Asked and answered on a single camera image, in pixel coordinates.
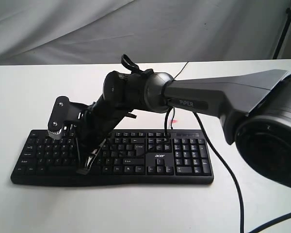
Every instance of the black keyboard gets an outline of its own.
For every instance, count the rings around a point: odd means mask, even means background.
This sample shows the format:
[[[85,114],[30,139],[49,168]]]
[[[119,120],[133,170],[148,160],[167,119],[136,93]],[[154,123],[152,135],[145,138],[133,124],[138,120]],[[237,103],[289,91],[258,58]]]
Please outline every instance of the black keyboard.
[[[47,130],[32,130],[12,172],[15,184],[98,186],[129,183],[207,184],[213,172],[200,130],[113,130],[89,174],[76,173],[78,157],[73,132],[53,140]],[[146,149],[155,147],[143,155]]]

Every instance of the piper logo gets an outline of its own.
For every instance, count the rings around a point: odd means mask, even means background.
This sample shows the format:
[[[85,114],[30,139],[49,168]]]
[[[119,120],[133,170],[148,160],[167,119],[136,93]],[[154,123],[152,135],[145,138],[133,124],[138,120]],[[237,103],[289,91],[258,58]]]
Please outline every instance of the piper logo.
[[[189,107],[193,107],[193,102],[186,101],[186,100],[179,100],[179,102],[182,105],[186,105],[186,106],[189,106]]]

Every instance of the white fabric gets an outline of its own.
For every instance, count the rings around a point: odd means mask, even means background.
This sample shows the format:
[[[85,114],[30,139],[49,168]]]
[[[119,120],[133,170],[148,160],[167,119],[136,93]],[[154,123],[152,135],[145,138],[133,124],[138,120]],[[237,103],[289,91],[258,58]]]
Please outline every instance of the white fabric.
[[[10,4],[0,21],[0,65],[119,63],[123,53],[139,63],[269,59],[291,5],[131,1],[0,0]]]

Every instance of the robotic arm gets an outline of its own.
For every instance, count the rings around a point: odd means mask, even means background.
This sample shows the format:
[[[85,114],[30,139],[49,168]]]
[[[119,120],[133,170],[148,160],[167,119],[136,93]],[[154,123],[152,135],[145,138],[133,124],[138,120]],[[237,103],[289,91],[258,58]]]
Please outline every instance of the robotic arm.
[[[131,74],[112,71],[103,94],[92,105],[58,97],[48,123],[50,137],[75,130],[83,171],[105,138],[133,109],[165,113],[170,107],[218,117],[226,142],[236,143],[243,159],[259,174],[291,187],[291,75],[269,70],[242,76],[176,81],[167,73],[142,71],[126,55]]]

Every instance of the white table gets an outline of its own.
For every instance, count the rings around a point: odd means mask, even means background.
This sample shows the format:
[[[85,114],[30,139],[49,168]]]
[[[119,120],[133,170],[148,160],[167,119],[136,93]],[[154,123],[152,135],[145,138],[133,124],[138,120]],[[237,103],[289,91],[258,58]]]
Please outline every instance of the white table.
[[[184,63],[141,64],[176,75]],[[241,75],[268,69],[291,72],[291,60],[189,63],[178,79]],[[55,99],[90,104],[121,65],[0,67],[0,233],[238,232],[239,201],[232,178],[211,151],[211,185],[124,185],[48,188],[14,185],[10,174],[31,129],[46,129]],[[117,128],[163,128],[164,115],[134,111]],[[244,198],[245,231],[291,212],[291,189],[254,172],[235,145],[226,144],[219,120],[201,116],[215,147],[235,172]],[[177,110],[175,128],[198,128]],[[291,233],[291,219],[265,232]]]

